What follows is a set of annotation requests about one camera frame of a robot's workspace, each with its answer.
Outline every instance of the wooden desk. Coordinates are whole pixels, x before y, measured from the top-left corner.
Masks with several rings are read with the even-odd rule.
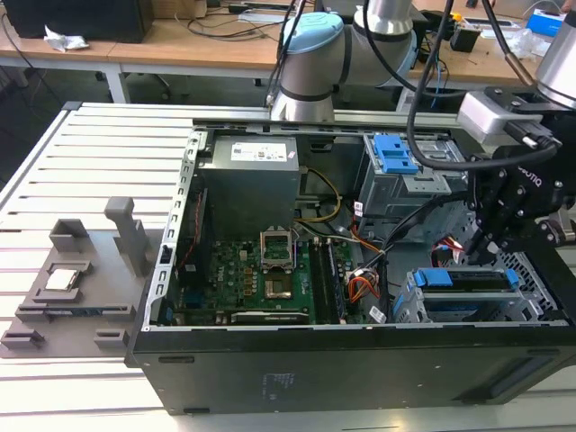
[[[444,0],[413,0],[420,9],[442,10]],[[485,16],[483,8],[465,7],[465,0],[455,0],[454,12],[464,16]],[[213,26],[233,17],[212,16],[202,20]],[[196,30],[202,30],[197,23]],[[223,34],[250,29],[248,22],[230,22],[218,28],[206,28],[211,34]],[[263,32],[277,39],[280,26]],[[14,29],[9,32],[24,55],[36,68],[95,70],[106,74],[112,99],[117,103],[130,101],[123,72],[172,74],[209,77],[268,78],[275,65],[276,41],[268,38],[249,41],[223,41],[191,34],[176,20],[156,20],[141,44],[126,44],[90,40],[89,49],[66,53],[55,51],[44,40],[21,40]],[[448,88],[473,89],[486,85],[516,85],[517,77],[508,66],[495,40],[479,38],[470,54],[454,52],[443,43],[440,58],[448,65]],[[524,61],[534,74],[539,60]],[[0,31],[0,64],[25,67],[26,63]],[[418,63],[409,72],[409,80],[417,83],[422,71]]]
[[[218,25],[234,17],[213,16],[202,19],[205,25]],[[276,62],[276,46],[280,24],[262,29],[276,40],[262,38],[242,42],[215,40],[191,34],[176,20],[155,20],[152,29],[141,44],[117,43],[108,55],[110,61],[171,66],[196,66],[211,68],[269,69]],[[248,22],[231,22],[217,29],[203,29],[193,23],[197,31],[226,34],[253,29]]]
[[[439,0],[412,0],[412,3],[419,10],[444,10],[445,1]],[[455,0],[453,12],[458,12],[462,16],[473,18],[486,18],[486,13],[482,7],[482,0],[478,2],[476,9],[465,6],[465,0]],[[471,53],[456,52],[450,49],[449,42],[443,42],[440,49],[440,58],[450,69],[450,86],[462,88],[461,84],[491,84],[491,85],[519,85],[520,81],[510,68],[500,46],[496,40],[478,38],[474,50]],[[522,60],[526,69],[534,76],[540,64],[540,58],[533,60]],[[409,78],[417,80],[422,75],[424,65],[418,63],[409,72]]]

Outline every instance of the slotted metal surface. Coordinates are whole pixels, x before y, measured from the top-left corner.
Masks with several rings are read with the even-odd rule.
[[[213,111],[206,108],[207,116]],[[58,217],[79,218],[89,230],[113,228],[102,210],[108,197],[125,195],[134,198],[135,217],[146,228],[164,228],[190,119],[202,112],[202,107],[90,103],[58,117],[0,193],[0,333],[50,250],[48,234]],[[248,109],[246,117],[256,112]],[[382,390],[393,392],[385,385]],[[0,359],[0,400],[0,430],[11,432],[564,431],[576,430],[576,368],[502,407],[171,418],[143,373],[121,359]]]

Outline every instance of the orange wire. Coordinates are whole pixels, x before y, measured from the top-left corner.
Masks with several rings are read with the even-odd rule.
[[[354,292],[355,284],[358,282],[361,282],[362,285],[360,285],[360,288],[358,289],[358,292],[356,294],[351,295]],[[357,302],[357,300],[365,294],[366,287],[368,287],[368,289],[374,295],[374,297],[376,297],[377,299],[380,298],[380,294],[376,292],[374,286],[370,281],[368,281],[368,279],[362,276],[357,276],[348,283],[348,296],[350,297],[350,301],[352,303]]]

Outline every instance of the yellow wire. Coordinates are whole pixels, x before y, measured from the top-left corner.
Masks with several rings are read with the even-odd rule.
[[[332,182],[329,181],[329,179],[323,175],[319,170],[314,169],[314,168],[308,168],[309,171],[311,171],[312,173],[316,174],[318,177],[320,177],[322,180],[324,180],[326,182],[326,184],[328,186],[330,186],[330,189],[332,189],[332,191],[334,191],[334,195],[336,196],[336,207],[334,208],[334,211],[329,214],[328,216],[320,216],[319,218],[301,218],[301,219],[294,219],[297,222],[323,222],[323,221],[329,221],[332,218],[336,217],[336,215],[338,214],[338,212],[340,212],[340,207],[342,206],[342,202],[341,202],[341,198],[340,198],[340,193],[338,192],[338,189],[332,184]]]
[[[362,244],[365,248],[369,248],[376,253],[382,252],[378,247],[371,245],[370,243],[368,243],[366,240],[363,240],[362,238],[359,238],[352,230],[350,230],[350,234],[352,234],[352,237],[354,237],[356,240],[358,240],[360,242],[360,244]]]

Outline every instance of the black computer case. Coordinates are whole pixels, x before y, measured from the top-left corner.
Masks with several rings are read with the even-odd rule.
[[[151,0],[4,0],[21,38],[41,38],[44,26],[88,40],[140,43],[154,16]]]

